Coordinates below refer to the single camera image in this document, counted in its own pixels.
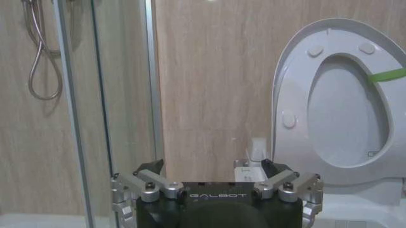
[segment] glass shower door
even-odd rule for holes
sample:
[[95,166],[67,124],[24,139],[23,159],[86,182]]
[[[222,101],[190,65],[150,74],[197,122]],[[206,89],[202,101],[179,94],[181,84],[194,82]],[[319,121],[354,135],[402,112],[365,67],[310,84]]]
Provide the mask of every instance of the glass shower door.
[[54,0],[88,227],[115,227],[110,177],[162,157],[151,1],[75,1]]

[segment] toilet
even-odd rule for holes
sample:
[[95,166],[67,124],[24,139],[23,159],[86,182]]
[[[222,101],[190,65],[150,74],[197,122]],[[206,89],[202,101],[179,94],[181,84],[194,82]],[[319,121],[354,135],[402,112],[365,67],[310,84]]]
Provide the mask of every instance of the toilet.
[[326,183],[318,228],[406,227],[406,53],[325,19],[291,38],[273,85],[271,159]]

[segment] bathroom floor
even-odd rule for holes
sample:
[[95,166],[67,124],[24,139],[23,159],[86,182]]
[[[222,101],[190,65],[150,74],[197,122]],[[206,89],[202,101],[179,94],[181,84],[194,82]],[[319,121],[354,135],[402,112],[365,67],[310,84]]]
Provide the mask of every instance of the bathroom floor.
[[[96,227],[108,228],[110,218],[96,217]],[[86,228],[84,216],[47,214],[0,215],[0,228]]]

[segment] beige wall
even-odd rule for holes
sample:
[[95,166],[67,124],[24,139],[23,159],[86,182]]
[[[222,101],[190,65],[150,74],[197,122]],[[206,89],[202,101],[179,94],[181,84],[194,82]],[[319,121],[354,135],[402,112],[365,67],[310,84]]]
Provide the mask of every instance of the beige wall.
[[251,137],[270,138],[270,89],[295,32],[332,17],[406,48],[406,0],[157,0],[167,175],[234,179]]

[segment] toilet seat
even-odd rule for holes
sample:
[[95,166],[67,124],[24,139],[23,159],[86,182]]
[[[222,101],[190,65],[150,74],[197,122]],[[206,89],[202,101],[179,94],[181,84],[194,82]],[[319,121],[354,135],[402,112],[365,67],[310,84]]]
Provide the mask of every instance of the toilet seat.
[[[388,140],[377,155],[360,162],[353,162],[348,158],[365,153],[360,151],[365,149],[370,131],[370,123],[366,120],[369,117],[364,115],[369,111],[358,105],[369,97],[350,96],[358,94],[357,90],[361,87],[352,89],[356,91],[353,94],[346,91],[346,87],[342,87],[342,96],[338,96],[337,92],[336,95],[332,95],[333,98],[342,100],[340,104],[318,104],[319,113],[323,112],[321,107],[326,107],[330,115],[322,113],[321,116],[317,116],[322,117],[321,119],[311,118],[314,113],[310,115],[313,110],[310,98],[315,92],[321,66],[332,59],[340,70],[340,64],[342,64],[342,68],[354,66],[362,69],[365,75],[406,67],[406,53],[369,25],[350,19],[326,19],[306,26],[290,40],[275,72],[271,112],[274,161],[289,164],[299,172],[321,173],[325,182],[334,185],[360,184],[386,177],[405,177],[406,95],[401,94],[405,94],[406,90],[406,77],[368,82],[374,84],[385,107],[388,117],[385,121],[389,125]],[[354,71],[354,69],[344,70],[345,73]],[[326,88],[325,95],[329,96],[329,89],[336,88],[336,86]],[[342,115],[338,119],[345,119],[345,124],[334,123],[332,120],[336,118],[333,111],[337,106],[342,107],[337,115]],[[321,131],[329,124],[334,125],[332,134],[329,129]],[[353,129],[352,137],[356,139],[346,137],[346,127]],[[346,143],[350,144],[349,148],[352,147],[354,151],[336,148]],[[329,155],[329,146],[336,153],[334,156]],[[337,151],[342,151],[342,155],[348,154],[348,158],[342,159]]]

